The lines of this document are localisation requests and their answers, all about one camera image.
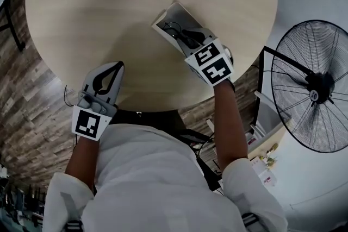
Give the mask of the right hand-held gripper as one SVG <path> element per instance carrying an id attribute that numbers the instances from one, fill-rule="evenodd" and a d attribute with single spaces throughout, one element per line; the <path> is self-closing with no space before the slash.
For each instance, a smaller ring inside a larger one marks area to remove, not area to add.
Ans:
<path id="1" fill-rule="evenodd" d="M 182 33 L 185 36 L 175 37 L 175 47 L 187 57 L 185 62 L 202 80 L 214 87 L 231 79 L 234 72 L 231 52 L 210 29 L 183 29 Z M 196 51 L 198 44 L 203 47 Z"/>

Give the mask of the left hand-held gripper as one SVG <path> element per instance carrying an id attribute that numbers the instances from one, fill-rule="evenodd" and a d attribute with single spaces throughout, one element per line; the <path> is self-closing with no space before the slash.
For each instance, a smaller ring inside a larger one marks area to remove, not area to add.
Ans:
<path id="1" fill-rule="evenodd" d="M 119 94 L 125 65 L 110 62 L 90 71 L 79 92 L 79 101 L 73 106 L 71 131 L 98 141 L 117 112 L 114 105 Z M 90 93 L 106 93 L 106 102 Z"/>

